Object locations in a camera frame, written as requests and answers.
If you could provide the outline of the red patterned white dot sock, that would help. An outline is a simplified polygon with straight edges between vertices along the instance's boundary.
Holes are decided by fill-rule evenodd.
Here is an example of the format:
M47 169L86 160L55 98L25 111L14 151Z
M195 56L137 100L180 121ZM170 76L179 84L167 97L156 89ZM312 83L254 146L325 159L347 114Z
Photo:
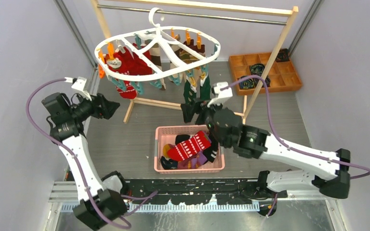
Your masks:
M208 133L205 131L198 131L188 140L182 141L169 149L167 151L167 155L170 159L175 161L184 161L196 156L196 154L209 148L210 146L211 140L208 136Z

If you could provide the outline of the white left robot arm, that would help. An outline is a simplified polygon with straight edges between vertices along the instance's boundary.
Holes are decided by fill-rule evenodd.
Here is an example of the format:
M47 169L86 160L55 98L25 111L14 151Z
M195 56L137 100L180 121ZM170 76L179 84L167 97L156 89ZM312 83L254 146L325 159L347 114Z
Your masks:
M98 93L71 104L64 93L53 93L42 100L49 112L50 136L64 154L77 187L79 205L73 209L78 220L97 231L107 224L103 217L114 220L127 212L123 198L129 187L117 171L99 177L92 162L83 122L95 117L110 119L120 104L108 101Z

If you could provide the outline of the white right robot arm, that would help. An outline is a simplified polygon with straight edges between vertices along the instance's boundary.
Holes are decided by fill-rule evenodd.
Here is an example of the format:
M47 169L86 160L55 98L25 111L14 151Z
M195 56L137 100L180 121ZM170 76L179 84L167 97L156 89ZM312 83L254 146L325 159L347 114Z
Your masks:
M264 170L259 173L256 192L261 197L289 190L315 190L327 197L346 199L350 189L347 149L321 151L278 138L265 129L244 125L242 118L222 105L206 101L181 104L184 122L197 115L195 123L205 125L211 140L233 149L244 158L282 162L297 169L290 172Z

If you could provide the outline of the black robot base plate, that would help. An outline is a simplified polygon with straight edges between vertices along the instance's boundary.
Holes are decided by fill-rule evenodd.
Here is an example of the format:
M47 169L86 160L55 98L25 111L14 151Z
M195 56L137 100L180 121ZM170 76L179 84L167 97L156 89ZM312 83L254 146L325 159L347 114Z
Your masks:
M257 179L249 178L205 178L205 179L128 179L121 190L123 195L146 197L152 205L206 205L216 198L219 205L247 205L252 200L274 198L274 193L261 188Z

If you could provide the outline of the navy santa sock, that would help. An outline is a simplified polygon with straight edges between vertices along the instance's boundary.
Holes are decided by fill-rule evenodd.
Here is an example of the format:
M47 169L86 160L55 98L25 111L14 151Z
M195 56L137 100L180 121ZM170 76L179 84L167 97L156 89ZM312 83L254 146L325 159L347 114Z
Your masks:
M164 170L176 170L178 168L178 162L162 156L160 158L161 166Z

